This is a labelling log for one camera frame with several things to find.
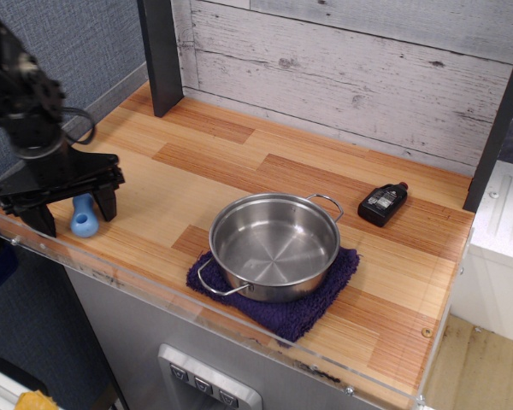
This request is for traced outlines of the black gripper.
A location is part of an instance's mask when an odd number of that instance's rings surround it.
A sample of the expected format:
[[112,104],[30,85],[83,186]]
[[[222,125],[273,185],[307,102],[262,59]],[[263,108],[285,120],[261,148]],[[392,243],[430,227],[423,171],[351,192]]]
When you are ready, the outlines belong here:
[[117,215],[115,191],[124,182],[117,155],[82,152],[63,143],[52,154],[24,160],[19,170],[0,179],[0,202],[33,230],[55,237],[47,204],[89,193],[111,221]]

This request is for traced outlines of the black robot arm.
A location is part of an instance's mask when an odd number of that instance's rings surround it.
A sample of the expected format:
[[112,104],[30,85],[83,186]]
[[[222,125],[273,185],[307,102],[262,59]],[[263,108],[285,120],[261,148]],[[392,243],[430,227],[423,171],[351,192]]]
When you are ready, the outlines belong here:
[[62,129],[73,110],[21,41],[0,21],[0,127],[22,166],[0,180],[0,204],[34,230],[55,236],[48,204],[89,194],[103,218],[117,215],[115,192],[125,179],[114,154],[76,150]]

